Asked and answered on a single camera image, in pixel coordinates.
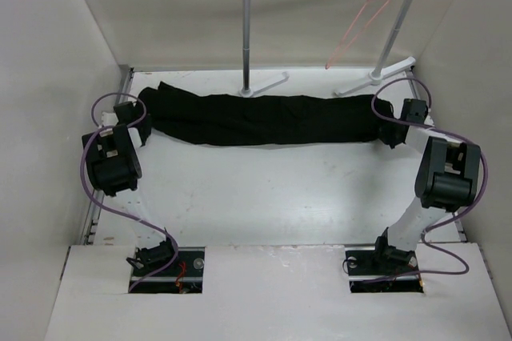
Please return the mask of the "black trousers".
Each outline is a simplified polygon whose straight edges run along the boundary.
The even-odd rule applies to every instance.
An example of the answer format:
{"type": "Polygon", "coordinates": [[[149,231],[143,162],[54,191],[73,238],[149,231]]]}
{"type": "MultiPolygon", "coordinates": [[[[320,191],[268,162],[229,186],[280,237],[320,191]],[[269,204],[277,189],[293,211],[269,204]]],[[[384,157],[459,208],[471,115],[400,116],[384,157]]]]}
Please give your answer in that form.
{"type": "Polygon", "coordinates": [[[370,94],[241,98],[200,96],[161,82],[139,93],[155,130],[195,145],[259,146],[371,142],[392,104],[370,94]]]}

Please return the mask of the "pink wire hanger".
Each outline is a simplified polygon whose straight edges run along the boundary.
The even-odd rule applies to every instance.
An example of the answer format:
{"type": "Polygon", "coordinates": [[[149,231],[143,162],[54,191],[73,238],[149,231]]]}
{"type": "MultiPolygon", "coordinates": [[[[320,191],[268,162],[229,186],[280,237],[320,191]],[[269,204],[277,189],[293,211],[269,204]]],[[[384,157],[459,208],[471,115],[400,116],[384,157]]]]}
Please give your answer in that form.
{"type": "Polygon", "coordinates": [[[391,0],[365,0],[361,8],[347,27],[344,35],[327,59],[324,68],[329,70],[366,32],[370,24],[388,7],[391,0]]]}

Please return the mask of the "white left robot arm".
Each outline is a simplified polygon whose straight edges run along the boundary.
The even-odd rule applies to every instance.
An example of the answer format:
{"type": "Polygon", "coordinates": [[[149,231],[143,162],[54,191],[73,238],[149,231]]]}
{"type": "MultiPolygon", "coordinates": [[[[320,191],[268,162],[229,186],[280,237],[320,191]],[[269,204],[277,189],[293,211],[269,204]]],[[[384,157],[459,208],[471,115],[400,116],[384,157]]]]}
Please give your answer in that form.
{"type": "Polygon", "coordinates": [[[140,200],[128,203],[127,194],[137,197],[142,168],[137,149],[150,136],[146,105],[138,98],[114,107],[116,121],[107,124],[94,120],[96,130],[82,136],[83,152],[79,171],[82,187],[96,206],[145,227],[160,239],[153,247],[138,247],[126,261],[147,277],[172,275],[179,267],[178,244],[163,227],[150,221],[140,200]]]}

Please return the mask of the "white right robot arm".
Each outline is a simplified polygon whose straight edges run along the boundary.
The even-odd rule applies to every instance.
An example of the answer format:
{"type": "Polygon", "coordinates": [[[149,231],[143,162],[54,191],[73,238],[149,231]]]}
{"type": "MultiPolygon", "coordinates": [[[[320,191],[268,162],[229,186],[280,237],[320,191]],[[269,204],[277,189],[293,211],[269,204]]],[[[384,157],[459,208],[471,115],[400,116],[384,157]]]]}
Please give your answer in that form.
{"type": "Polygon", "coordinates": [[[443,220],[461,208],[470,210],[477,202],[479,171],[486,169],[481,147],[462,136],[425,124],[427,102],[407,99],[401,118],[371,110],[386,122],[381,140],[394,148],[405,144],[422,155],[414,182],[414,199],[400,219],[378,236],[370,256],[373,268],[383,274],[410,266],[418,242],[430,231],[451,223],[443,220]]]}

